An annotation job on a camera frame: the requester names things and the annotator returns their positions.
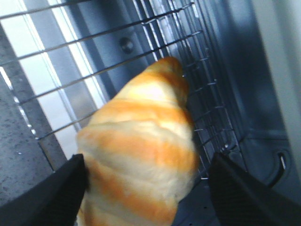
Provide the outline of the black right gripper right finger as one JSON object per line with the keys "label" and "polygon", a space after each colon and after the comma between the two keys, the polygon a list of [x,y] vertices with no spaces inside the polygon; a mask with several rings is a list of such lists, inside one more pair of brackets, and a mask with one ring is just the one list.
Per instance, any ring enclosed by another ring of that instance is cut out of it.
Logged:
{"label": "black right gripper right finger", "polygon": [[209,168],[211,201],[222,226],[299,226],[301,207],[245,172],[222,153]]}

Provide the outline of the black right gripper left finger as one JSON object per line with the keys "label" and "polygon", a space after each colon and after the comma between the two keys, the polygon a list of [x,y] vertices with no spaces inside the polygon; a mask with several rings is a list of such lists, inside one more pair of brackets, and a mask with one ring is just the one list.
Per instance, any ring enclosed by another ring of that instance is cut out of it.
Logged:
{"label": "black right gripper left finger", "polygon": [[87,188],[82,154],[0,208],[2,226],[72,226]]}

